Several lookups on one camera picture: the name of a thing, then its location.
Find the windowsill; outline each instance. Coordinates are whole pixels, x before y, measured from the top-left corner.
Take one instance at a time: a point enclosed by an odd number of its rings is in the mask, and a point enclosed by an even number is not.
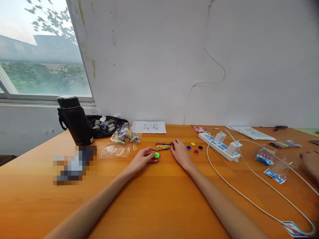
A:
[[[83,109],[96,108],[95,102],[80,102]],[[59,108],[56,101],[40,101],[40,100],[9,100],[0,99],[0,106],[25,106],[25,107],[46,107]]]

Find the black plastic bag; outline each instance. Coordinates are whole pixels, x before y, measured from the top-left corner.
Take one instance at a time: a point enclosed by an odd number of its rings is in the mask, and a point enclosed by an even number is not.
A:
[[[96,120],[100,120],[102,116],[86,116],[87,122],[89,123],[90,130],[93,134],[93,138],[107,138],[111,137],[117,128],[122,127],[124,123],[128,123],[125,119],[120,119],[117,117],[106,116],[106,120],[114,120],[115,121],[115,129],[111,132],[103,129],[93,129],[94,122]]]

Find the charging cable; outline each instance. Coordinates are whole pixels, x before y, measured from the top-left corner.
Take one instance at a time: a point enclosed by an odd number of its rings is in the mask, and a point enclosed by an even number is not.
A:
[[[232,137],[232,139],[234,140],[234,142],[235,142],[235,144],[236,144],[237,147],[238,147],[238,143],[237,143],[237,142],[240,142],[240,141],[248,141],[248,142],[252,142],[252,143],[254,143],[254,144],[256,144],[256,145],[262,147],[263,149],[265,149],[263,146],[261,146],[261,145],[255,143],[255,142],[253,142],[253,141],[250,141],[250,140],[239,139],[238,141],[236,141],[236,140],[234,139],[234,137],[232,136],[232,134],[231,134],[227,129],[225,129],[225,130],[226,130],[226,131],[229,133],[229,135]],[[236,192],[238,192],[241,196],[243,196],[245,199],[247,199],[251,204],[253,204],[255,207],[257,207],[260,211],[262,211],[263,213],[267,214],[268,216],[270,216],[270,217],[273,218],[274,220],[278,221],[278,222],[281,223],[282,225],[285,225],[286,227],[290,227],[290,225],[284,223],[283,221],[279,220],[278,218],[274,217],[273,215],[269,214],[268,212],[266,212],[265,210],[263,210],[262,208],[260,208],[259,206],[257,206],[254,202],[252,202],[249,198],[247,198],[245,195],[243,195],[243,194],[242,194],[240,191],[238,191],[236,188],[234,188],[229,182],[227,182],[226,179],[224,179],[224,178],[220,175],[220,173],[215,169],[215,167],[214,167],[213,164],[211,163],[210,158],[209,158],[209,156],[208,156],[208,148],[209,148],[209,146],[210,146],[210,144],[211,144],[212,142],[213,142],[213,140],[209,142],[209,144],[208,144],[208,146],[207,146],[206,154],[207,154],[208,161],[209,161],[210,165],[212,166],[212,168],[215,170],[215,172],[216,172],[232,189],[234,189],[234,190],[235,190]],[[266,182],[262,177],[260,177],[257,173],[255,173],[255,172],[248,166],[248,164],[246,163],[246,161],[245,161],[245,159],[244,159],[244,157],[243,157],[243,154],[242,154],[242,152],[241,152],[241,150],[240,150],[240,147],[238,147],[238,149],[239,149],[239,152],[240,152],[240,154],[241,154],[241,156],[242,156],[242,159],[243,159],[244,163],[246,164],[246,166],[247,166],[257,177],[259,177],[259,178],[260,178],[262,181],[264,181],[268,186],[270,186],[273,190],[275,190],[280,196],[282,196],[288,203],[290,203],[290,205],[292,205],[292,206],[309,222],[309,224],[310,224],[311,227],[312,227],[312,230],[311,230],[311,232],[309,232],[309,233],[303,232],[303,231],[301,231],[301,230],[299,230],[299,229],[297,229],[297,228],[294,229],[294,230],[297,231],[297,232],[300,233],[300,234],[303,234],[303,235],[307,235],[307,236],[314,235],[314,234],[316,233],[316,228],[315,228],[314,224],[309,220],[309,218],[307,218],[306,215],[305,215],[302,211],[300,211],[300,209],[298,209],[291,201],[289,201],[289,200],[288,200],[284,195],[282,195],[277,189],[275,189],[275,188],[274,188],[273,186],[271,186],[268,182]],[[293,170],[286,162],[284,162],[283,160],[281,160],[280,158],[278,158],[278,157],[275,156],[275,155],[274,155],[274,157],[277,158],[279,161],[281,161],[283,164],[285,164],[285,165],[286,165],[289,169],[291,169],[295,174],[297,174],[297,175],[319,196],[319,193],[318,193],[303,177],[301,177],[295,170]]]
[[[211,6],[212,6],[213,1],[214,1],[214,0],[211,0],[211,1],[210,1],[210,4],[209,4],[209,6],[208,6],[208,16],[207,16],[207,22],[206,22],[206,34],[205,34],[205,39],[207,38],[207,29],[208,29],[208,26],[209,26],[209,24],[208,24],[208,23],[209,23],[209,13],[210,13],[210,9],[211,9]],[[195,84],[193,84],[193,85],[192,85],[192,88],[190,89],[189,94],[188,94],[188,104],[187,104],[187,105],[189,105],[189,102],[190,102],[190,93],[192,92],[192,89],[193,89],[193,87],[194,87],[196,84],[199,84],[199,83],[220,83],[220,82],[222,82],[223,80],[225,80],[225,78],[226,78],[226,70],[225,70],[225,68],[224,68],[218,61],[216,61],[216,60],[214,59],[214,57],[211,56],[211,54],[209,54],[209,52],[208,52],[207,49],[206,49],[206,41],[205,41],[205,43],[204,43],[204,48],[205,48],[206,53],[210,56],[210,58],[212,58],[212,59],[214,60],[214,62],[216,62],[218,65],[220,65],[220,67],[223,69],[223,71],[224,71],[224,77],[223,77],[223,79],[222,79],[221,81],[200,81],[200,82],[196,82]],[[185,125],[186,114],[187,114],[187,110],[186,110],[185,115],[184,115],[184,125]]]

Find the power strip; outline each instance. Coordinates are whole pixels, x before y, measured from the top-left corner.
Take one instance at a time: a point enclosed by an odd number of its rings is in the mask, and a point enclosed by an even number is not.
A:
[[[198,137],[207,144],[209,144],[210,141],[215,139],[213,136],[209,137],[207,133],[199,133]],[[228,146],[223,143],[217,144],[214,141],[212,141],[210,144],[210,147],[215,149],[218,153],[223,155],[228,161],[231,161],[231,162],[233,161],[238,162],[238,159],[241,157],[239,153],[236,153],[233,156],[228,155],[226,153],[226,149],[228,149]]]

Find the another person's hand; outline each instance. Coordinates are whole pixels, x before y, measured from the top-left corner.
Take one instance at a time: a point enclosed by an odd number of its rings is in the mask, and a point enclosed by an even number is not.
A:
[[[141,149],[134,157],[132,162],[127,166],[127,169],[131,170],[133,173],[137,173],[142,168],[144,168],[147,163],[157,163],[159,161],[159,158],[155,158],[155,153],[151,150],[155,152],[159,151],[158,149],[153,147]]]
[[[319,179],[319,151],[306,151],[300,154],[302,166],[316,179]]]
[[[175,160],[180,164],[180,166],[182,166],[183,169],[187,170],[189,167],[193,165],[193,163],[190,160],[184,143],[181,140],[176,139],[173,140],[171,144],[172,147],[170,148],[170,150]]]

